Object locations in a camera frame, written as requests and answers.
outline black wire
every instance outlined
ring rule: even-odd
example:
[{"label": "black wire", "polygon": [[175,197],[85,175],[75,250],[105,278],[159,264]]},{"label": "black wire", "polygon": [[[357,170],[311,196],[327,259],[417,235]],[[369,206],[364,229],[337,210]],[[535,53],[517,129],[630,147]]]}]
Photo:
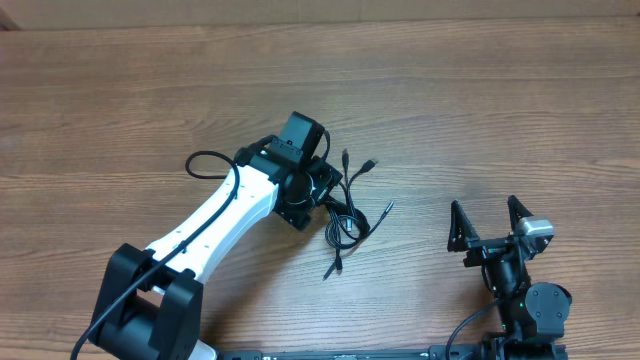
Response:
[{"label": "black wire", "polygon": [[277,136],[275,135],[267,135],[265,137],[263,137],[262,139],[254,142],[252,145],[258,146],[258,147],[265,147],[268,144],[271,144],[271,141],[273,141],[273,139],[275,139]]},{"label": "black wire", "polygon": [[329,156],[329,148],[331,147],[331,135],[327,130],[324,131],[324,139],[327,140],[327,150],[322,154],[322,161],[327,161],[327,156]]},{"label": "black wire", "polygon": [[451,345],[453,344],[453,340],[455,340],[460,330],[462,330],[465,326],[467,326],[473,320],[491,311],[491,309],[493,309],[494,307],[501,305],[506,299],[507,297],[496,299],[491,304],[485,306],[484,308],[471,314],[471,316],[469,316],[468,318],[464,319],[464,321],[461,322],[460,325],[458,325],[458,327],[455,330],[453,330],[453,333],[449,337],[449,341],[447,341],[447,346],[444,348],[444,351],[445,351],[444,356],[446,360],[451,360],[451,357],[449,355],[449,353],[451,352]]},{"label": "black wire", "polygon": [[[328,200],[325,203],[325,207],[329,212],[329,223],[325,228],[324,237],[329,246],[336,249],[336,257],[327,272],[324,274],[323,280],[326,280],[329,275],[334,270],[342,270],[342,258],[340,257],[340,250],[348,250],[354,248],[358,244],[362,243],[365,239],[367,239],[373,232],[378,228],[382,220],[387,216],[389,211],[393,206],[393,201],[387,206],[387,209],[382,213],[378,222],[371,227],[367,218],[364,214],[358,210],[354,203],[353,197],[351,196],[351,185],[354,180],[358,178],[360,175],[364,174],[362,171],[356,172],[351,179],[347,178],[347,169],[348,166],[345,164],[344,166],[344,178],[346,186],[342,184],[342,182],[338,183],[344,192],[345,203],[336,200],[335,198],[329,196]],[[358,228],[358,235],[353,236],[349,229],[347,229],[343,222],[352,221],[353,225]],[[342,233],[346,235],[348,238],[353,240],[349,243],[342,242]]]},{"label": "black wire", "polygon": [[498,353],[502,353],[502,350],[504,349],[504,347],[510,343],[510,342],[514,342],[517,339],[517,335],[511,334],[509,336],[507,336],[504,340],[502,340],[499,344],[498,344]]},{"label": "black wire", "polygon": [[[506,299],[509,299],[509,298],[513,297],[518,292],[518,290],[520,289],[520,286],[522,285],[522,283],[525,282],[526,279],[525,279],[525,274],[524,274],[524,258],[522,257],[522,250],[520,248],[520,243],[517,242],[517,241],[515,242],[515,250],[514,251],[516,251],[516,256],[518,257],[518,267],[519,267],[519,269],[518,269],[518,274],[519,274],[518,277],[519,277],[519,279],[516,282],[515,287],[513,288],[511,293],[507,294],[506,296],[504,296],[504,297],[502,297],[500,299],[496,299],[494,302],[492,302],[488,306],[484,307],[483,309],[480,309],[476,313],[472,314],[471,316],[466,318],[462,323],[460,323],[460,325],[458,325],[458,327],[453,331],[453,333],[449,337],[449,341],[447,341],[447,346],[445,347],[446,360],[450,360],[449,352],[451,351],[451,345],[453,344],[453,340],[455,340],[456,336],[458,335],[460,330],[462,330],[462,328],[467,326],[470,322],[475,320],[478,316],[481,316],[482,314],[485,314],[489,310],[493,309],[494,306],[500,305]],[[487,275],[485,273],[485,266],[484,265],[482,265],[482,280],[484,281],[484,284],[487,287],[487,289],[489,289],[489,282],[487,281]]]},{"label": "black wire", "polygon": [[229,197],[227,197],[227,200],[225,200],[225,202],[220,206],[220,208],[218,208],[218,210],[213,215],[211,215],[211,217],[207,221],[205,221],[202,225],[200,225],[200,227],[198,229],[196,229],[196,231],[194,231],[193,234],[189,235],[188,238],[186,238],[185,240],[180,242],[180,244],[175,249],[173,249],[173,251],[171,251],[169,254],[167,254],[165,257],[163,257],[160,261],[158,261],[148,271],[146,271],[142,275],[140,275],[116,300],[114,300],[113,303],[111,303],[111,305],[109,305],[109,307],[107,307],[107,309],[96,319],[96,321],[94,321],[91,325],[89,325],[87,330],[85,330],[85,332],[82,334],[82,336],[80,336],[80,338],[76,342],[75,346],[73,347],[73,350],[71,351],[70,360],[75,360],[75,359],[78,358],[78,354],[80,353],[80,349],[82,348],[82,345],[84,345],[84,343],[89,338],[89,335],[92,332],[94,332],[100,325],[102,325],[102,323],[106,320],[107,316],[109,316],[109,314],[118,305],[120,305],[123,301],[125,301],[133,292],[136,291],[136,289],[140,285],[142,285],[145,281],[147,281],[153,274],[155,274],[160,268],[162,268],[173,257],[175,257],[181,251],[186,249],[186,247],[193,240],[195,240],[207,227],[209,227],[209,225],[211,225],[220,216],[220,214],[222,214],[222,212],[229,206],[229,204],[231,204],[231,201],[233,200],[233,198],[236,197],[236,195],[238,193],[238,188],[240,187],[240,172],[238,171],[238,167],[233,162],[233,160],[231,160],[230,158],[228,158],[227,156],[225,156],[223,154],[220,154],[220,153],[215,152],[215,151],[198,151],[196,153],[193,153],[191,156],[189,156],[189,158],[187,158],[187,162],[185,163],[185,169],[187,170],[187,173],[189,175],[195,177],[195,178],[198,178],[198,179],[224,179],[224,178],[226,178],[226,176],[222,176],[222,175],[202,176],[202,175],[198,175],[198,174],[193,173],[191,171],[191,169],[190,169],[190,166],[189,166],[191,164],[191,160],[193,160],[194,158],[196,158],[198,156],[201,156],[201,155],[215,156],[215,157],[218,157],[218,158],[226,161],[227,163],[229,163],[229,165],[231,165],[231,168],[233,169],[233,173],[235,175],[235,182],[233,184],[233,189],[231,190],[231,192],[229,192]]}]

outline wood grain surface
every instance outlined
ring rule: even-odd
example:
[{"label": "wood grain surface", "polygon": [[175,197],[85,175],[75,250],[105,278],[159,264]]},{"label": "wood grain surface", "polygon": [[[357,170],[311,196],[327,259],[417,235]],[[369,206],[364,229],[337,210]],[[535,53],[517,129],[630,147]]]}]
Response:
[{"label": "wood grain surface", "polygon": [[[218,186],[184,173],[278,133],[331,131],[376,218],[323,282],[327,214],[270,216],[205,290],[202,339],[266,351],[443,344],[490,301],[446,252],[449,204],[504,236],[516,194],[556,237],[528,263],[574,295],[575,359],[640,357],[640,18],[178,27],[0,34],[0,358],[66,359],[109,256],[144,247]],[[225,173],[221,162],[196,164]],[[458,342],[497,329],[481,318]],[[87,345],[83,359],[108,359]]]}]

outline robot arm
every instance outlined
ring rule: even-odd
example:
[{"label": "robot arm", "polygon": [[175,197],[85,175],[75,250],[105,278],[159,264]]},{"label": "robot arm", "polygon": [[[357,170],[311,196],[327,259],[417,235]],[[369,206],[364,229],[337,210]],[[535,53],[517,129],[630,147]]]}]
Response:
[{"label": "robot arm", "polygon": [[[189,269],[195,273],[195,280],[206,284],[213,270],[240,237],[273,210],[278,200],[279,184],[269,181],[267,174],[251,166],[241,166],[238,170],[240,189],[236,199],[185,251],[167,263],[169,268],[178,273]],[[229,197],[234,181],[235,175],[229,171],[220,188],[185,222],[162,239],[149,244],[146,249],[154,252],[153,259],[159,261],[164,258],[184,240],[185,234],[192,234],[209,219]],[[154,291],[164,294],[164,290],[157,286]]]},{"label": "robot arm", "polygon": [[[240,237],[271,211],[296,229],[307,226],[309,212],[342,178],[326,163],[327,153],[313,156],[323,135],[328,137],[320,124],[294,112],[280,136],[240,149],[220,188],[180,226],[145,250],[122,245],[107,264],[89,341],[120,359],[216,359],[198,340],[204,284]],[[236,169],[239,185],[230,199]],[[214,218],[223,203],[228,206]],[[141,282],[142,274],[148,280]],[[163,294],[160,306],[139,297],[136,288]]]}]

